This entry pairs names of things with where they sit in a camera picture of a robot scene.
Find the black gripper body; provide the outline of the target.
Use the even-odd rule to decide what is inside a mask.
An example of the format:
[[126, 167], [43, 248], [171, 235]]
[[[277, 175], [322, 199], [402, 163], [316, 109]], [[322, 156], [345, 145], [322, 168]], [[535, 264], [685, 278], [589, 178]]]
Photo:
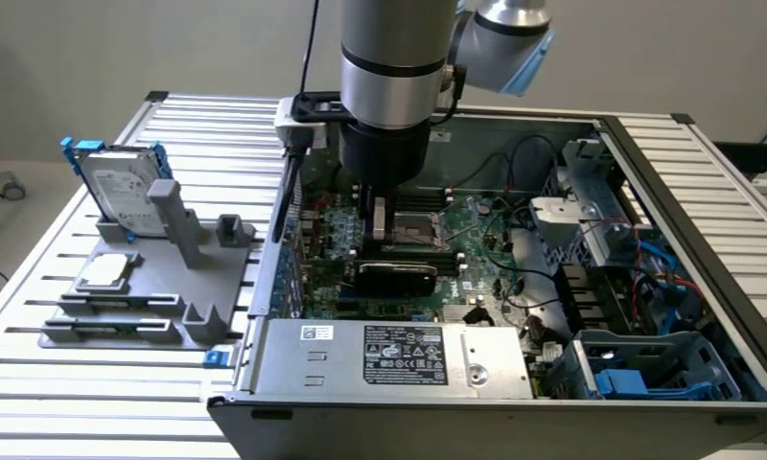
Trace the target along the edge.
[[340, 125], [340, 162], [357, 181], [373, 188], [396, 188], [422, 169], [429, 121], [404, 129], [382, 129], [358, 121]]

